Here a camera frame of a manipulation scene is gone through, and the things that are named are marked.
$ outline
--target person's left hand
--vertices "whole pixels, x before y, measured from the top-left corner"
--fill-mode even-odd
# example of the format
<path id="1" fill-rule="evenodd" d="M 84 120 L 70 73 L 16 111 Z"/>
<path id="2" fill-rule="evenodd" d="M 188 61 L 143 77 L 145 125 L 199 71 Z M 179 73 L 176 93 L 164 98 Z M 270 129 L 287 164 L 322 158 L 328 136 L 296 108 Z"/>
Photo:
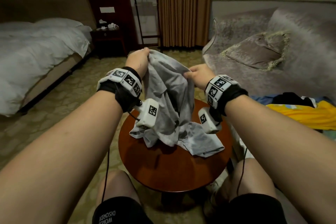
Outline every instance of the person's left hand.
<path id="1" fill-rule="evenodd" d="M 143 78 L 148 68 L 148 55 L 149 49 L 147 47 L 137 50 L 128 55 L 125 66 L 131 67 L 137 71 L 140 78 Z"/>

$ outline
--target carpet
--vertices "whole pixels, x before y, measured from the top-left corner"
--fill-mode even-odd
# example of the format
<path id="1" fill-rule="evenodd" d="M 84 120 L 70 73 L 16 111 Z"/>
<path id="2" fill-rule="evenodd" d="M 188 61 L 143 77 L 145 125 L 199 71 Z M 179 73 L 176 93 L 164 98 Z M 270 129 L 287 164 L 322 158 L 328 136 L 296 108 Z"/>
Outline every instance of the carpet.
<path id="1" fill-rule="evenodd" d="M 201 51 L 167 51 L 165 54 L 187 67 L 203 63 Z M 0 117 L 0 169 L 38 136 L 90 98 L 96 91 L 98 80 L 108 71 L 124 66 L 125 61 L 126 58 L 124 57 L 104 58 L 101 60 L 91 57 L 81 68 L 74 71 L 72 75 L 30 109 L 27 115 L 16 115 L 10 118 Z M 204 101 L 203 91 L 195 88 L 195 98 Z M 121 169 L 127 172 L 121 162 L 118 151 L 120 128 L 127 116 L 128 114 L 123 114 L 113 138 L 109 170 Z M 106 167 L 107 158 L 100 165 L 68 223 L 91 224 L 95 210 L 97 189 L 105 177 Z M 180 207 L 166 209 L 160 203 L 161 193 L 142 186 L 132 177 L 131 180 L 137 189 L 145 212 L 155 224 L 205 223 L 201 204 L 195 202 L 188 195 L 183 198 L 183 203 Z"/>

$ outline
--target sofa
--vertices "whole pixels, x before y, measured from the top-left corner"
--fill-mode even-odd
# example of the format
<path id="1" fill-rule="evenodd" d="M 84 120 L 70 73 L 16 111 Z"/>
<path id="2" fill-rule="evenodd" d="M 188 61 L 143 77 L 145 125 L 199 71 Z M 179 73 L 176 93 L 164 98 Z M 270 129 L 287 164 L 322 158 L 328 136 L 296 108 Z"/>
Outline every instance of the sofa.
<path id="1" fill-rule="evenodd" d="M 290 34 L 285 59 L 271 71 L 251 68 L 221 53 L 261 32 Z M 250 95 L 295 92 L 327 96 L 336 102 L 336 22 L 300 9 L 272 8 L 231 14 L 213 20 L 213 37 L 203 48 L 205 63 L 227 74 Z"/>

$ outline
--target yellow cloth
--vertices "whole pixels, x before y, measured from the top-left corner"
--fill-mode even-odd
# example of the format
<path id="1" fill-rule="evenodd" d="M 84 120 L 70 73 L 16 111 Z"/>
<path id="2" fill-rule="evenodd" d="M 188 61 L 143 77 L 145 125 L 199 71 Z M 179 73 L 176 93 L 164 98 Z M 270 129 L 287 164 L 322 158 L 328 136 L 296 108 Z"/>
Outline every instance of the yellow cloth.
<path id="1" fill-rule="evenodd" d="M 267 106 L 310 128 L 336 130 L 336 107 L 326 101 L 319 102 L 316 108 L 303 105 L 269 104 Z"/>

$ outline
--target white duvet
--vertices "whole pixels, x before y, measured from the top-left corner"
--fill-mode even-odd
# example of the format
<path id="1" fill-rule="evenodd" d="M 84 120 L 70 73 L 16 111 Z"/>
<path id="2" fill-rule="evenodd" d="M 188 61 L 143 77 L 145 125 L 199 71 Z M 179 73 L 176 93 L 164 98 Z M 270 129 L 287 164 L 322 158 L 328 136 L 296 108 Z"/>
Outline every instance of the white duvet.
<path id="1" fill-rule="evenodd" d="M 84 57 L 88 46 L 77 28 L 0 30 L 0 114 L 15 114 L 35 83 L 74 52 Z"/>

